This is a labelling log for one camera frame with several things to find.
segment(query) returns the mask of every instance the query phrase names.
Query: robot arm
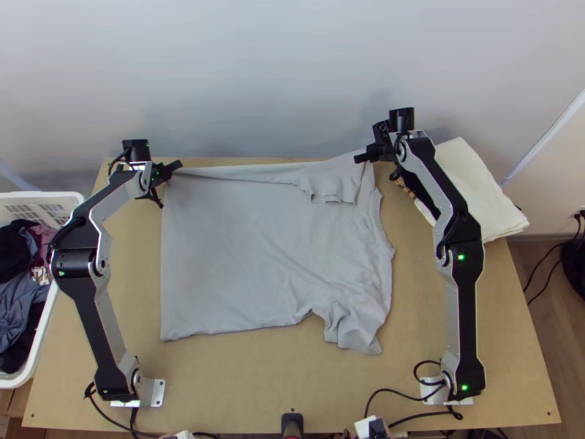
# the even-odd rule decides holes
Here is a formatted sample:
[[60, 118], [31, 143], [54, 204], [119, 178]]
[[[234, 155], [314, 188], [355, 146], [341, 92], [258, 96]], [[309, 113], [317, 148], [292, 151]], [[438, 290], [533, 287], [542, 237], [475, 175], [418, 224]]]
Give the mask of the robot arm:
[[158, 407], [165, 382], [140, 375], [137, 358], [126, 351], [107, 293], [112, 239], [103, 223], [134, 198], [150, 198], [161, 206], [156, 187], [182, 164], [155, 165], [147, 140], [124, 140], [123, 144], [124, 152], [116, 160], [130, 169], [119, 165], [108, 185], [72, 212], [50, 244], [50, 270], [59, 289], [77, 307], [97, 363], [97, 393], [112, 405]]
[[486, 374], [478, 358], [476, 283], [483, 271], [481, 228], [467, 203], [434, 158], [434, 145], [414, 128], [414, 108], [390, 111], [373, 126], [375, 142], [355, 162], [391, 161], [405, 185], [425, 204], [437, 223], [433, 242], [437, 271], [447, 283], [447, 352], [441, 359], [447, 383], [437, 402], [479, 395]]

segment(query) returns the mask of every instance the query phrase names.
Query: cable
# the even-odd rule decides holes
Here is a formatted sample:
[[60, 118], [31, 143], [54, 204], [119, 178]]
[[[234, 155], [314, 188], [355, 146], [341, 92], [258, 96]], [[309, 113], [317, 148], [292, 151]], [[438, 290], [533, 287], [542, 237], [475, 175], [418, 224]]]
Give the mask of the cable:
[[[579, 236], [579, 232], [581, 232], [581, 215], [575, 214], [573, 216], [573, 218], [575, 218], [577, 220], [577, 222], [579, 223], [579, 226], [577, 228], [577, 233], [575, 233], [573, 239], [571, 239], [569, 242], [575, 241], [577, 239], [577, 236]], [[530, 273], [530, 276], [528, 277], [528, 282], [526, 283], [526, 285], [524, 286], [522, 291], [526, 292], [526, 290], [530, 286], [530, 282], [532, 282], [532, 278], [535, 275], [535, 272], [536, 272], [536, 269], [538, 268], [538, 266], [548, 257], [548, 255], [550, 255], [552, 253], [552, 251], [554, 249], [556, 249], [557, 247], [560, 247], [564, 244], [566, 244], [566, 242], [561, 242], [561, 243], [553, 246], [549, 251], [547, 251], [546, 255], [544, 255], [542, 259], [540, 259], [538, 262], [536, 262], [535, 267], [532, 269], [532, 273]]]
[[111, 423], [111, 424], [113, 424], [113, 425], [116, 425], [117, 427], [120, 427], [120, 428], [122, 428], [122, 429], [126, 430], [127, 432], [131, 432], [131, 433], [134, 433], [134, 434], [136, 434], [136, 435], [142, 435], [142, 436], [146, 436], [147, 438], [158, 438], [158, 437], [159, 437], [159, 435], [155, 435], [154, 433], [144, 433], [144, 432], [141, 432], [141, 431], [135, 430], [135, 429], [133, 429], [133, 428], [128, 428], [128, 427], [126, 427], [125, 425], [123, 425], [123, 424], [120, 424], [119, 422], [116, 422], [116, 421], [114, 421], [114, 420], [113, 420], [111, 417], [109, 417], [109, 416], [108, 416], [108, 415], [106, 415], [104, 412], [102, 412], [102, 409], [100, 409], [100, 408], [98, 407], [98, 405], [96, 404], [96, 402], [94, 401], [94, 397], [93, 397], [93, 395], [94, 395], [94, 393], [95, 393], [95, 390], [93, 390], [93, 388], [94, 388], [94, 383], [93, 383], [93, 382], [91, 382], [91, 383], [90, 383], [90, 384], [87, 386], [87, 388], [86, 388], [86, 391], [85, 391], [85, 395], [84, 395], [84, 397], [85, 397], [85, 398], [89, 398], [89, 400], [91, 401], [91, 404], [94, 406], [94, 408], [97, 410], [97, 412], [98, 412], [100, 415], [102, 415], [102, 418], [103, 418], [103, 419], [105, 419], [106, 421], [110, 422], [110, 423]]
[[[160, 435], [155, 435], [154, 433], [141, 432], [140, 430], [136, 430], [134, 428], [134, 423], [136, 422], [136, 415], [138, 414], [139, 407], [132, 408], [132, 414], [130, 415], [130, 428], [126, 427], [123, 424], [120, 424], [119, 422], [114, 421], [111, 417], [106, 415], [102, 411], [102, 409], [100, 409], [98, 407], [98, 405], [96, 404], [96, 402], [94, 401], [93, 395], [96, 393], [96, 391], [94, 389], [94, 385], [95, 384], [93, 382], [88, 384], [88, 386], [86, 387], [86, 391], [84, 393], [84, 397], [89, 398], [89, 400], [91, 401], [91, 404], [94, 406], [94, 408], [97, 410], [97, 412], [100, 415], [102, 415], [102, 418], [104, 418], [106, 421], [110, 422], [111, 424], [114, 424], [117, 427], [120, 427], [120, 428], [126, 430], [127, 432], [132, 433], [132, 437], [134, 439], [138, 439], [137, 435], [146, 436], [147, 438], [159, 438], [160, 437]], [[207, 438], [210, 438], [210, 439], [219, 439], [218, 435], [214, 435], [212, 433], [207, 433], [207, 432], [194, 432], [193, 435], [194, 436], [206, 436]]]
[[129, 148], [125, 148], [120, 155], [118, 155], [114, 160], [112, 160], [112, 162], [108, 165], [107, 167], [107, 176], [111, 176], [112, 175], [112, 169], [114, 167], [114, 165], [118, 162], [125, 162], [128, 163], [126, 160], [122, 160], [122, 157], [126, 155], [126, 153], [128, 153], [130, 151]]
[[[132, 407], [132, 414], [130, 415], [130, 428], [134, 429], [134, 423], [136, 422], [136, 416], [138, 414], [138, 409], [140, 407]], [[134, 432], [130, 432], [134, 439], [139, 439], [139, 437]]]
[[394, 389], [378, 389], [376, 390], [373, 394], [371, 394], [370, 398], [368, 399], [368, 403], [366, 404], [366, 410], [363, 413], [363, 417], [367, 418], [368, 417], [368, 412], [369, 412], [369, 408], [370, 408], [370, 404], [371, 401], [374, 399], [374, 397], [379, 394], [382, 393], [383, 391], [386, 391], [388, 393], [394, 393], [400, 397], [406, 398], [406, 399], [410, 399], [411, 401], [426, 401], [428, 398], [432, 397], [434, 394], [438, 393], [443, 387], [445, 387], [445, 383], [443, 383], [441, 386], [437, 387], [435, 390], [433, 390], [430, 394], [421, 397], [421, 398], [415, 398], [415, 397], [411, 397], [410, 395], [407, 394], [403, 394], [400, 391], [394, 390]]
[[504, 433], [504, 430], [502, 430], [501, 428], [499, 428], [499, 427], [498, 427], [498, 431], [499, 431], [500, 435], [502, 435], [502, 437], [503, 437], [504, 439], [510, 439], [510, 438], [509, 438], [509, 437], [506, 435], [506, 433]]
[[83, 217], [76, 217], [72, 221], [64, 225], [62, 228], [57, 230], [57, 233], [53, 235], [53, 238], [51, 238], [49, 245], [47, 247], [47, 254], [45, 255], [45, 260], [47, 261], [47, 263], [50, 263], [51, 253], [53, 252], [53, 249], [55, 248], [55, 245], [59, 238], [61, 238], [66, 232], [68, 232], [69, 229], [77, 227], [78, 225], [84, 225], [85, 223], [86, 221]]
[[546, 278], [546, 284], [544, 284], [544, 287], [542, 290], [540, 290], [538, 292], [538, 294], [536, 296], [534, 296], [532, 299], [528, 300], [528, 306], [530, 306], [530, 304], [538, 297], [540, 296], [540, 294], [544, 293], [544, 290], [546, 290], [546, 287], [548, 287], [548, 283], [551, 281], [551, 277], [553, 276], [554, 273], [554, 269], [559, 266], [559, 264], [561, 263], [561, 260], [559, 259], [556, 264], [554, 264], [554, 267], [551, 269], [551, 271], [548, 273], [548, 277]]
[[418, 371], [418, 368], [420, 366], [422, 366], [423, 364], [436, 364], [437, 366], [441, 365], [438, 361], [435, 361], [435, 360], [424, 360], [424, 361], [421, 361], [420, 363], [417, 363], [415, 365], [415, 368], [412, 370], [412, 374], [415, 376], [416, 381], [418, 381], [421, 384], [424, 384], [425, 386], [438, 386], [439, 384], [445, 384], [445, 380], [437, 381], [435, 383], [427, 383], [424, 380], [421, 380], [418, 377], [417, 371]]
[[406, 418], [400, 419], [396, 422], [393, 422], [392, 424], [389, 424], [388, 428], [393, 429], [397, 425], [403, 424], [404, 422], [411, 421], [413, 419], [426, 418], [427, 416], [451, 415], [453, 418], [457, 419], [458, 421], [463, 419], [463, 415], [460, 414], [459, 412], [454, 411], [454, 409], [450, 405], [447, 406], [447, 409], [448, 409], [448, 411], [427, 412], [427, 413], [419, 413], [418, 415], [407, 416]]

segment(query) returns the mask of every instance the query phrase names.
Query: gray t-shirt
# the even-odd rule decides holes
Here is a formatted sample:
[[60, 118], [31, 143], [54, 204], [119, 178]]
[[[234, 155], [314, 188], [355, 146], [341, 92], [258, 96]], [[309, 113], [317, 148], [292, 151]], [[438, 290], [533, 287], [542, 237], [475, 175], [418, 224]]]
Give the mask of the gray t-shirt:
[[312, 312], [326, 341], [382, 352], [394, 249], [373, 167], [352, 157], [177, 171], [162, 215], [161, 339]]

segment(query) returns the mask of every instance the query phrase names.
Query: wooden table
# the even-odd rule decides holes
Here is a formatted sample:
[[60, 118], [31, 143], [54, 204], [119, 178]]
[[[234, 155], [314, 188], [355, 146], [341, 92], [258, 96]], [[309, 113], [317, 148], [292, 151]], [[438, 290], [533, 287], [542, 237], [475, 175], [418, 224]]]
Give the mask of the wooden table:
[[[300, 160], [218, 158], [185, 159], [183, 163], [194, 167], [290, 161]], [[307, 432], [335, 432], [351, 428], [361, 419], [369, 395], [379, 387], [419, 395], [412, 367], [420, 360], [439, 359], [445, 352], [445, 285], [434, 268], [431, 227], [412, 200], [388, 181], [393, 165], [378, 162], [375, 169], [384, 195], [382, 224], [397, 250], [392, 309], [378, 331], [384, 349], [378, 356], [326, 343], [323, 322], [315, 316], [286, 328], [198, 335], [163, 343], [159, 339], [161, 211], [152, 202], [130, 201], [107, 222], [113, 236], [109, 291], [127, 349], [138, 356], [145, 376], [167, 381], [162, 408], [140, 410], [137, 425], [141, 430], [275, 433], [280, 431], [280, 415], [294, 408], [304, 415]], [[96, 189], [105, 183], [106, 162]], [[478, 286], [478, 328], [486, 390], [473, 406], [460, 408], [463, 421], [434, 416], [404, 424], [404, 429], [560, 422], [504, 239], [486, 245], [485, 271]], [[95, 369], [73, 302], [61, 294], [24, 424], [116, 430], [83, 400], [83, 390]], [[115, 420], [128, 424], [129, 409], [110, 409], [99, 403]], [[437, 408], [381, 394], [370, 413], [392, 422], [433, 410]]]

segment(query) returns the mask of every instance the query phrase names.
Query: laundry basket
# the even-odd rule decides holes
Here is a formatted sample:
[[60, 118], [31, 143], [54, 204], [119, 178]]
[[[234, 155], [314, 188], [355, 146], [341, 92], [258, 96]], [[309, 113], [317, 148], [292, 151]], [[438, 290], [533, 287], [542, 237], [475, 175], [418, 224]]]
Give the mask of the laundry basket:
[[[25, 219], [59, 229], [69, 221], [72, 210], [82, 202], [83, 196], [77, 192], [0, 193], [0, 225]], [[14, 389], [22, 386], [34, 374], [58, 291], [57, 284], [53, 281], [37, 326], [37, 333], [34, 335], [29, 357], [16, 373], [0, 372], [0, 389]]]

